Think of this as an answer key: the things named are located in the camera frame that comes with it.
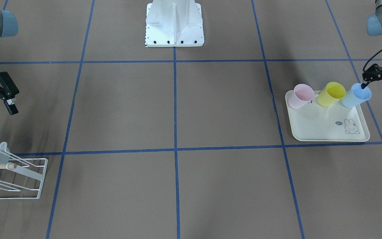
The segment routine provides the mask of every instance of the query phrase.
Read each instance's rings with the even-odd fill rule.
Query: white tray
[[[321,106],[316,98],[321,91],[314,91],[315,97],[300,109],[288,106],[285,94],[291,132],[299,141],[366,142],[370,134],[360,106],[347,108],[338,101],[329,107]]]

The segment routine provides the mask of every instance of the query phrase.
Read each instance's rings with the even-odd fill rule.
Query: white plastic bracket
[[[147,5],[146,47],[202,46],[201,5],[194,0],[154,0]]]

